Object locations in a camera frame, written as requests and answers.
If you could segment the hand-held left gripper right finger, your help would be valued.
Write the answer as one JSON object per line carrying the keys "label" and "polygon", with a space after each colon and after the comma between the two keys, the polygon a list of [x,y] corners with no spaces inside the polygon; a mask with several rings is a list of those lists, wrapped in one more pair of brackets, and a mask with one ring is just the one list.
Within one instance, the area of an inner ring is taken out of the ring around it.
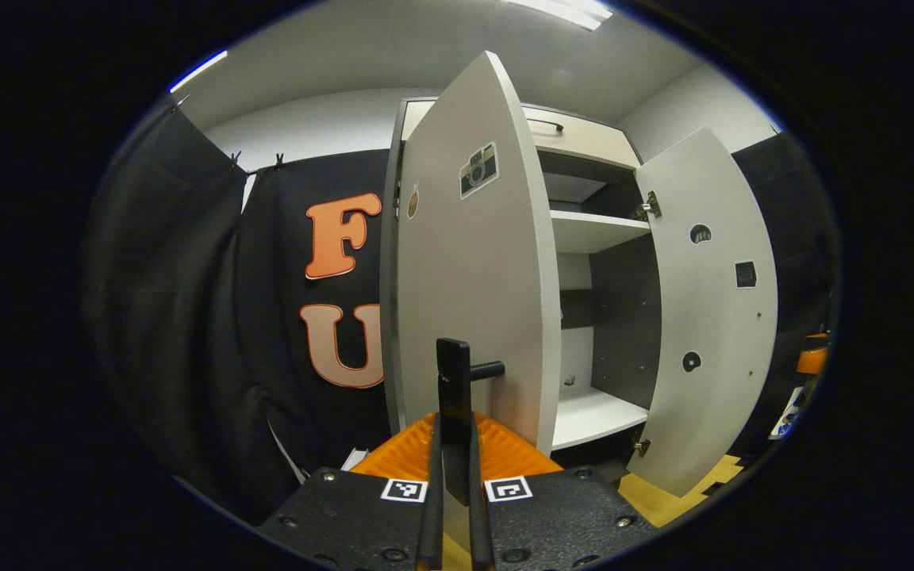
{"label": "hand-held left gripper right finger", "polygon": [[473,413],[469,532],[475,570],[595,570],[658,528],[594,466],[562,469]]}

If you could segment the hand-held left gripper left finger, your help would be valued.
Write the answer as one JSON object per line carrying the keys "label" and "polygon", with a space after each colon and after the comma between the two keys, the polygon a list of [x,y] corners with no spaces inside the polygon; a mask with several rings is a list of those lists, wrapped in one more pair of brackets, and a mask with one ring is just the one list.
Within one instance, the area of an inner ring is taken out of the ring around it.
{"label": "hand-held left gripper left finger", "polygon": [[352,469],[317,470],[259,534],[324,570],[441,568],[439,425],[429,413]]}

